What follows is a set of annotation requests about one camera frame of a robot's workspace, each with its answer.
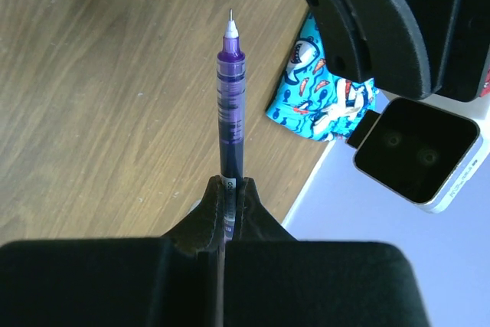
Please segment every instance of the blue fabric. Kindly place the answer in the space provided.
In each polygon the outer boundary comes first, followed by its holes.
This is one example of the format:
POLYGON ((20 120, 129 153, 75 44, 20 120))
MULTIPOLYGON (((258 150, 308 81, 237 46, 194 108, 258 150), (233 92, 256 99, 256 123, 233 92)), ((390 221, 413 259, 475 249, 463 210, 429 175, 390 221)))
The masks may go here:
POLYGON ((355 83, 331 74, 315 19, 306 17, 267 116, 317 141, 348 138, 375 107, 374 80, 355 83))

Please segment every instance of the pen barrel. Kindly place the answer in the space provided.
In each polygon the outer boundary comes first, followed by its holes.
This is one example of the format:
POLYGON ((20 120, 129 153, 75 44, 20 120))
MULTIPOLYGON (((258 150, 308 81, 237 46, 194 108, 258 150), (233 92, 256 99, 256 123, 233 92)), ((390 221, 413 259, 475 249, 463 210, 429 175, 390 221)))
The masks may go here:
POLYGON ((217 107, 220 168, 225 187, 225 237, 233 236, 237 190, 243 179, 243 140, 247 73, 244 58, 217 61, 217 107))

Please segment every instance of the silver camera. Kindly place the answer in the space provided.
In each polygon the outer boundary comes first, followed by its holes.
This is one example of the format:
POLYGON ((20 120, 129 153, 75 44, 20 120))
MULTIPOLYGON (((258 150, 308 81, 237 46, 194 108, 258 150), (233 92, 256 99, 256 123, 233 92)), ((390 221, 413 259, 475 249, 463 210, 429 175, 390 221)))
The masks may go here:
POLYGON ((425 103, 395 99, 373 123, 355 166, 426 212, 444 211, 488 154, 477 123, 425 103))

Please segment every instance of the purple pen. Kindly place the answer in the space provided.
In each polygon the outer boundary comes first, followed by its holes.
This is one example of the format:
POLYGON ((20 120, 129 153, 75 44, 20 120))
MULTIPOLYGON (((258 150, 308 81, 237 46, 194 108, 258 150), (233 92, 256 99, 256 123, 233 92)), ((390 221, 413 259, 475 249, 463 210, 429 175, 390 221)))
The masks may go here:
POLYGON ((240 49, 238 30, 230 9, 230 19, 223 36, 223 50, 217 55, 217 112, 221 179, 225 188, 225 240, 233 237, 237 191, 243 181, 246 89, 245 54, 240 49))

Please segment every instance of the wood grain surface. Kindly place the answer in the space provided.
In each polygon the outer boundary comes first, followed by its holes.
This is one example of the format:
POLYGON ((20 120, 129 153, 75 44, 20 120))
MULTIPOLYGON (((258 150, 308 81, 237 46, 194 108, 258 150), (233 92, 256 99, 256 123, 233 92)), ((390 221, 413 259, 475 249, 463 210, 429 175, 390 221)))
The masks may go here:
POLYGON ((282 220, 325 144, 266 118, 303 0, 0 0, 0 243, 158 235, 219 174, 215 57, 248 56, 246 176, 282 220))

